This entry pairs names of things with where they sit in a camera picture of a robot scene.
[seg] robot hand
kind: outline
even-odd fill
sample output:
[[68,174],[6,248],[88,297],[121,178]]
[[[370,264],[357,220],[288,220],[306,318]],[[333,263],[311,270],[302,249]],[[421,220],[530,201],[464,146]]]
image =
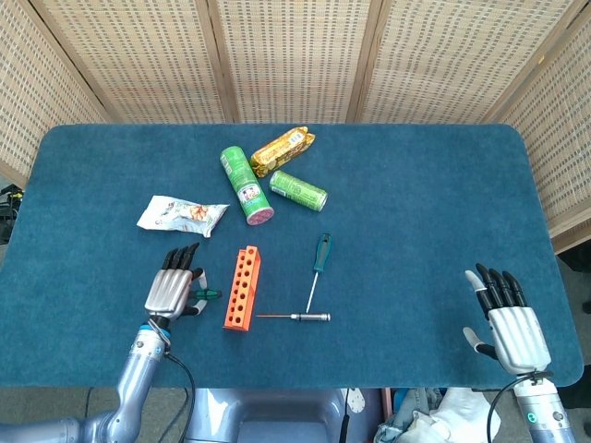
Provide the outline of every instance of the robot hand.
[[207,290],[205,271],[201,268],[188,270],[198,247],[199,243],[195,243],[182,249],[173,249],[166,255],[144,306],[150,316],[176,320],[182,315],[195,316],[201,313],[207,304],[207,297],[198,296],[201,299],[195,305],[187,306],[189,288],[194,280],[199,282],[201,290]]
[[476,269],[484,283],[471,270],[465,277],[476,292],[495,345],[485,344],[470,328],[464,328],[466,339],[477,353],[499,360],[510,374],[543,371],[551,361],[548,346],[521,286],[507,271],[500,274],[481,264],[476,264]]

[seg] floor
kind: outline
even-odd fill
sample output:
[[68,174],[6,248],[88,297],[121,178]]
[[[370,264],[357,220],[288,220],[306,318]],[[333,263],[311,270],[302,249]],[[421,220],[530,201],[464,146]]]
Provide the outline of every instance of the floor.
[[[0,249],[0,262],[3,250]],[[581,310],[581,303],[591,298],[591,274],[571,271],[559,261],[564,286],[569,296],[573,317],[581,339],[585,363],[591,364],[591,317]],[[61,416],[83,416],[87,389],[0,389],[0,423],[18,424]],[[488,399],[494,396],[487,394]],[[185,394],[181,389],[153,389],[143,413],[139,442],[155,443],[176,414]],[[113,389],[94,389],[89,402],[89,414],[113,409],[116,396]],[[531,439],[517,409],[513,395],[505,395],[500,402],[501,431],[496,443],[529,443]],[[591,421],[591,410],[570,410],[569,417],[577,443],[591,443],[585,437],[583,423]],[[164,442],[176,442],[180,436],[181,417]]]

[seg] can label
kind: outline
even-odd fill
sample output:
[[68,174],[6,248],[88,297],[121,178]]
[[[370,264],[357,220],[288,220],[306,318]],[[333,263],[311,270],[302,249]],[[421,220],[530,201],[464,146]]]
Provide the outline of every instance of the can label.
[[272,217],[273,209],[262,192],[257,177],[250,169],[242,149],[238,146],[226,148],[220,155],[220,162],[238,196],[242,211],[247,216],[247,223],[260,224]]
[[283,171],[276,171],[273,174],[269,186],[274,193],[318,212],[324,208],[328,197],[326,191]]

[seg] robotic arm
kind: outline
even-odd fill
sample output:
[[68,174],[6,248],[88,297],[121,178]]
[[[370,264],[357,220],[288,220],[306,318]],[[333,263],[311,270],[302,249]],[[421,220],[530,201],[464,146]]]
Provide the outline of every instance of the robotic arm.
[[[141,411],[158,364],[165,356],[178,362],[169,355],[171,323],[181,316],[200,314],[208,300],[221,296],[218,291],[207,288],[203,269],[189,270],[198,247],[199,243],[170,251],[162,269],[156,273],[145,304],[149,319],[139,327],[119,378],[119,407],[116,411],[86,420],[68,417],[28,425],[0,425],[0,443],[136,441]],[[200,290],[191,292],[190,285],[194,280],[199,282]]]
[[[484,343],[474,331],[464,336],[477,353],[498,360],[517,379],[513,387],[534,443],[574,443],[574,436],[556,387],[544,372],[551,361],[536,313],[527,305],[519,282],[509,272],[502,274],[476,264],[481,279],[471,270],[465,277],[472,285],[488,320],[495,345]],[[490,414],[496,405],[491,404]],[[487,430],[488,441],[491,441]]]

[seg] snack wrapper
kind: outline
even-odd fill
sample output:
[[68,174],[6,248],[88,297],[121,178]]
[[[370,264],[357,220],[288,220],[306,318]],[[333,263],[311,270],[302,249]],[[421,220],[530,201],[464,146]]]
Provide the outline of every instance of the snack wrapper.
[[200,205],[166,196],[153,196],[141,214],[138,226],[159,231],[201,233],[205,238],[223,216],[228,205]]
[[250,166],[257,177],[264,177],[307,150],[314,138],[307,126],[290,129],[252,154]]

